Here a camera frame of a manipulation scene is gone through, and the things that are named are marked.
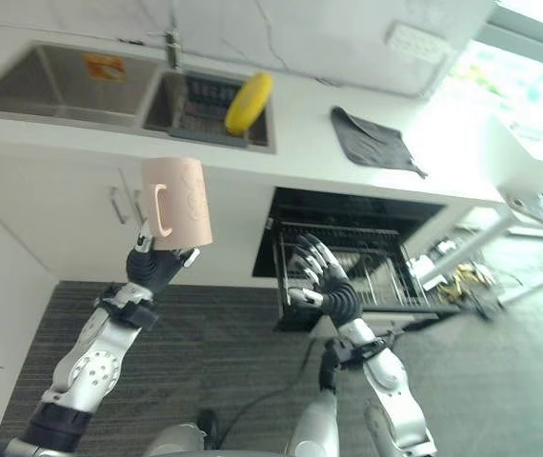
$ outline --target faucet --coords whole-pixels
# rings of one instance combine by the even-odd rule
[[[168,56],[168,64],[173,70],[180,70],[180,42],[177,28],[171,31],[164,32],[166,38],[166,55]]]

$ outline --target orange label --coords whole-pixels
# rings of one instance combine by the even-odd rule
[[[86,52],[83,54],[83,60],[92,79],[113,83],[124,83],[126,81],[126,72],[123,69],[123,59],[121,57]]]

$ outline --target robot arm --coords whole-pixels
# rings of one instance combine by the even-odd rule
[[[128,256],[130,281],[121,288],[111,286],[96,299],[95,311],[56,366],[51,387],[24,433],[9,443],[7,455],[60,457],[75,451],[93,413],[117,384],[126,352],[140,331],[157,320],[153,294],[199,254],[198,249],[152,250],[152,242],[145,223]]]
[[[317,291],[295,288],[289,294],[298,306],[320,308],[328,314],[340,335],[327,343],[319,378],[321,389],[335,391],[338,368],[362,366],[372,390],[365,421],[379,456],[435,455],[436,446],[422,409],[409,390],[407,371],[361,318],[362,307],[345,271],[314,236],[299,237],[299,245],[298,265]]]

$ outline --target gray carpet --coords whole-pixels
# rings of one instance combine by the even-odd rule
[[[510,239],[486,249],[486,258],[528,279],[543,269],[543,254],[532,255],[532,246]],[[530,263],[520,258],[526,251]],[[6,411],[0,446],[22,430],[103,286],[65,282],[56,289]],[[213,407],[227,423],[251,399],[288,383],[308,344],[303,334],[272,332],[273,290],[170,287],[158,301],[163,324],[134,344],[80,455],[141,455],[159,430],[192,421],[200,407]],[[317,391],[320,349],[317,345],[302,382],[247,414],[226,448],[283,449]],[[439,456],[543,456],[543,292],[499,313],[492,323],[460,315],[405,335],[395,351],[410,374]],[[339,386],[342,455],[375,455],[362,421],[363,377],[343,373]]]

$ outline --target robot forearm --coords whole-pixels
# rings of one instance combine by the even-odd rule
[[[151,298],[147,289],[128,283],[112,296],[98,299],[98,308],[83,326],[74,347],[56,366],[51,387],[20,439],[11,441],[8,455],[60,456],[74,452],[93,413],[117,383],[123,357],[141,330],[111,316],[110,310],[114,308],[118,315],[127,303],[139,306]]]
[[[370,344],[375,336],[361,318],[338,329],[356,347]],[[432,456],[436,446],[426,427],[422,409],[409,390],[407,371],[389,349],[363,363],[373,392],[365,410],[365,421],[380,457]]]

